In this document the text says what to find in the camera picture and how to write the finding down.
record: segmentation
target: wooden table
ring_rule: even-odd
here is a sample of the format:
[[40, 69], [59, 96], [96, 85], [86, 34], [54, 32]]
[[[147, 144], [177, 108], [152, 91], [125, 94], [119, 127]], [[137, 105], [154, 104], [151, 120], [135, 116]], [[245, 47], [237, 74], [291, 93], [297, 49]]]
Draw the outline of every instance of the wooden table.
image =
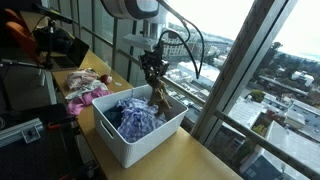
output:
[[[21, 13], [26, 23], [31, 23], [34, 14]], [[122, 83], [108, 85], [113, 92], [130, 89], [132, 86], [110, 67], [89, 51], [80, 68], [93, 68], [99, 75], [109, 74], [114, 80]], [[62, 94], [66, 96], [71, 91], [65, 85], [66, 75], [71, 71], [52, 72]], [[181, 127], [170, 138], [143, 157], [141, 160], [125, 169], [118, 162], [106, 143], [94, 127], [93, 106], [84, 108], [78, 116], [78, 124], [97, 163], [107, 179], [111, 180], [193, 180], [193, 179], [241, 179], [227, 165], [214, 156], [208, 149], [196, 141]]]

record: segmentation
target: cable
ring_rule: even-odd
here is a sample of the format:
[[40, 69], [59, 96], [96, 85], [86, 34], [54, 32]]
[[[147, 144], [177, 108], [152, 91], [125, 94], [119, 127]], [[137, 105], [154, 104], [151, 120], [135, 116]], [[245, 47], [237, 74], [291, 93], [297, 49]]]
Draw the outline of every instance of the cable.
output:
[[38, 24], [40, 23], [40, 21], [41, 21], [44, 17], [46, 17], [46, 16], [42, 16], [42, 17], [39, 19], [39, 21], [38, 21], [37, 24], [34, 26], [34, 28], [32, 29], [32, 31], [31, 31], [30, 34], [28, 35], [28, 37], [29, 37], [31, 34], [33, 34], [33, 32], [36, 30]]
[[[190, 39], [190, 30], [187, 27], [187, 24], [184, 21], [181, 21], [181, 23], [183, 24], [183, 26], [186, 28], [187, 32], [188, 32], [188, 38], [186, 40], [184, 40], [185, 42], [188, 42]], [[172, 44], [172, 43], [164, 43], [164, 45], [169, 45], [169, 46], [181, 46], [183, 45], [183, 43], [178, 43], [178, 44]]]
[[158, 41], [158, 44], [160, 44], [161, 42], [161, 39], [162, 39], [162, 36], [166, 33], [174, 33], [179, 39], [180, 41], [182, 42], [183, 46], [186, 48], [191, 60], [192, 60], [192, 63], [193, 63], [193, 66], [194, 66], [194, 69], [195, 69], [195, 72], [196, 72], [196, 78], [199, 79], [199, 75], [200, 75], [200, 71], [198, 71], [198, 67], [197, 67], [197, 64], [196, 64], [196, 61], [194, 60], [193, 58], [193, 55], [187, 45], [187, 43], [183, 40], [183, 38], [175, 31], [171, 31], [171, 30], [166, 30], [166, 31], [163, 31], [160, 35], [160, 38], [159, 38], [159, 41]]
[[[197, 68], [197, 66], [196, 66], [196, 64], [195, 64], [195, 62], [194, 62], [194, 59], [193, 59], [192, 54], [189, 53], [189, 51], [190, 51], [190, 50], [189, 50], [189, 47], [186, 46], [186, 43], [183, 41], [183, 39], [181, 38], [181, 36], [178, 34], [178, 38], [183, 42], [183, 45], [186, 47], [187, 52], [189, 53], [189, 56], [191, 57], [191, 59], [192, 59], [192, 61], [193, 61], [193, 65], [195, 66], [195, 69], [196, 69], [196, 77], [197, 77], [197, 79], [198, 79], [198, 78], [199, 78], [199, 75], [200, 75], [201, 68], [202, 68], [203, 58], [204, 58], [204, 40], [203, 40], [203, 36], [202, 36], [201, 31], [198, 29], [198, 27], [197, 27], [196, 25], [194, 25], [192, 22], [190, 22], [189, 20], [187, 20], [186, 18], [184, 18], [182, 15], [180, 15], [177, 11], [175, 11], [173, 8], [171, 8], [171, 7], [169, 6], [169, 4], [166, 3], [164, 0], [157, 0], [157, 2], [158, 2], [159, 4], [161, 4], [165, 9], [167, 9], [169, 12], [171, 12], [174, 16], [176, 16], [176, 17], [182, 22], [182, 24], [184, 25], [184, 27], [187, 29], [188, 32], [189, 32], [189, 29], [188, 29], [188, 27], [187, 27], [187, 25], [186, 25], [186, 23], [185, 23], [184, 21], [186, 21], [187, 23], [191, 24], [191, 25], [197, 30], [197, 32], [199, 33], [200, 38], [201, 38], [201, 44], [202, 44], [202, 52], [201, 52], [201, 59], [200, 59], [199, 71], [198, 71], [198, 68]], [[162, 33], [162, 34], [160, 35], [159, 42], [160, 42], [163, 34], [164, 34], [164, 33]]]
[[199, 67], [199, 74], [200, 74], [200, 71], [202, 68], [202, 62], [203, 62], [203, 58], [204, 58], [204, 39], [203, 39], [201, 31], [198, 29], [198, 27], [196, 25], [194, 25], [192, 22], [190, 22], [187, 19], [185, 21], [187, 21], [189, 24], [191, 24], [197, 30], [197, 32], [199, 33], [200, 38], [201, 38], [202, 51], [201, 51], [201, 59], [200, 59], [200, 67]]

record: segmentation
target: white plastic bin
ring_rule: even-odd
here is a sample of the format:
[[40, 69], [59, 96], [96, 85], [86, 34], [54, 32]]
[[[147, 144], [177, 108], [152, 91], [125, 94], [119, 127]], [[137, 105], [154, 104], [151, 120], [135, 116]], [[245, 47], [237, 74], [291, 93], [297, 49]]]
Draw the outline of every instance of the white plastic bin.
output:
[[92, 101], [94, 107], [95, 127], [124, 168], [130, 167], [175, 133], [188, 110], [186, 106], [168, 96], [167, 100], [172, 108], [170, 109], [170, 112], [165, 114], [167, 122], [138, 141], [134, 143], [127, 142], [103, 115], [103, 113], [116, 106], [116, 103], [120, 99], [125, 99], [132, 95], [134, 98], [145, 97], [149, 99], [151, 91], [151, 87], [149, 85], [145, 85], [96, 98]]

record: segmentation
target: brown toy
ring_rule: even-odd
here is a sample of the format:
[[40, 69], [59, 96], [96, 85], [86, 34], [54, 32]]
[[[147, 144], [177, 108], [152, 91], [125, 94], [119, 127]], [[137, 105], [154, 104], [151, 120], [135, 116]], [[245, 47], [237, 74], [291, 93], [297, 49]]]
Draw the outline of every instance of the brown toy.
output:
[[165, 98], [165, 96], [168, 95], [168, 92], [166, 90], [166, 84], [160, 79], [158, 79], [155, 75], [151, 75], [147, 79], [147, 83], [152, 87], [152, 93], [148, 105], [158, 106], [158, 112], [154, 115], [158, 117], [162, 113], [168, 112], [171, 107], [167, 99]]

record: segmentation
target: purple cloth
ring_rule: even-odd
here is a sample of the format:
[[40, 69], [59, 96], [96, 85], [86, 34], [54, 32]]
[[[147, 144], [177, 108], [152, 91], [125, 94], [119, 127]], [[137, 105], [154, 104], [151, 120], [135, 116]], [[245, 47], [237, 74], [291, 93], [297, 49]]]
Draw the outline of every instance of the purple cloth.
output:
[[106, 96], [108, 94], [112, 94], [112, 92], [103, 90], [101, 87], [98, 87], [81, 97], [74, 98], [68, 104], [67, 113], [71, 115], [79, 115], [84, 107], [92, 104], [93, 99]]
[[129, 143], [138, 141], [167, 122], [163, 114], [158, 118], [154, 116], [158, 111], [158, 106], [149, 106], [145, 98], [119, 100], [117, 106], [124, 109], [118, 131]]

